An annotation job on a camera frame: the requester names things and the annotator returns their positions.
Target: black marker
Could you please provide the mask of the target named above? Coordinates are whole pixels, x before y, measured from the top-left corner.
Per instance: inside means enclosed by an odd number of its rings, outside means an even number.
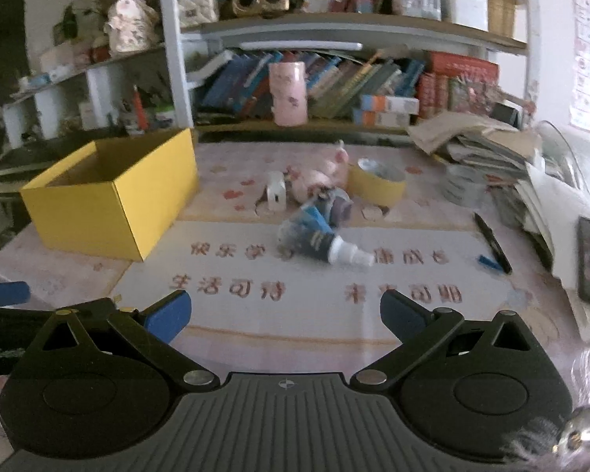
[[[489,248],[494,254],[496,262],[500,265],[503,271],[509,275],[511,273],[511,264],[509,264],[509,261],[505,256],[505,252],[503,252],[503,249],[498,244],[498,241],[496,241],[496,238],[494,237],[494,231],[488,227],[488,225],[485,223],[485,220],[483,220],[483,218],[481,218],[477,213],[474,213],[474,221],[476,222],[479,231],[481,231],[481,234],[483,234],[483,237],[488,242]]]

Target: open cardboard box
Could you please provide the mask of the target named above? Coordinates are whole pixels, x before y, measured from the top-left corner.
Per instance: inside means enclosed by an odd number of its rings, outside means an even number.
[[[186,129],[92,141],[20,193],[47,247],[143,260],[198,187]]]

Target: yellow tape roll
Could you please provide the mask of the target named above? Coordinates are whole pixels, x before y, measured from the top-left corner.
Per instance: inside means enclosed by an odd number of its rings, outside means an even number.
[[[404,172],[375,160],[361,158],[350,165],[347,192],[376,206],[392,208],[404,195]]]

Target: pink cylindrical container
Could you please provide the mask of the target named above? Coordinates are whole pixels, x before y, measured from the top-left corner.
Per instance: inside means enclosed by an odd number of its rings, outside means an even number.
[[[273,118],[277,125],[308,122],[306,65],[303,62],[269,64],[269,89],[273,95]]]

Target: pink plush toy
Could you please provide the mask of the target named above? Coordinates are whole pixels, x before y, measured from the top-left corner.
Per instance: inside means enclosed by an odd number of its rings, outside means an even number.
[[[293,196],[300,204],[313,197],[321,188],[347,186],[349,156],[343,148],[343,140],[321,149],[302,165],[289,173],[293,182]]]

